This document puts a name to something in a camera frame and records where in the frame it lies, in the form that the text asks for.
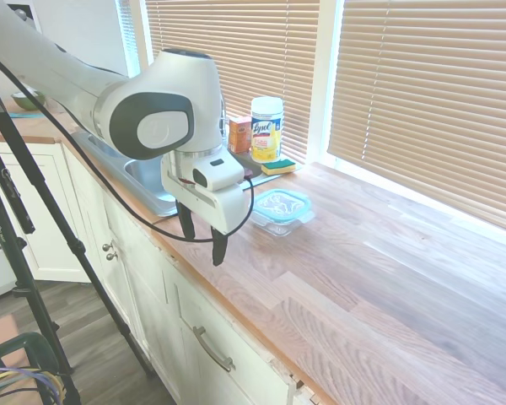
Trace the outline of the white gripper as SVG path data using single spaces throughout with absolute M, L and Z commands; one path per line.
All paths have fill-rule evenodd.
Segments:
M 184 237 L 194 240 L 191 212 L 212 226 L 212 262 L 224 261 L 229 237 L 246 215 L 246 197 L 240 183 L 244 167 L 228 151 L 186 153 L 171 151 L 162 159 L 164 189 L 175 197 Z

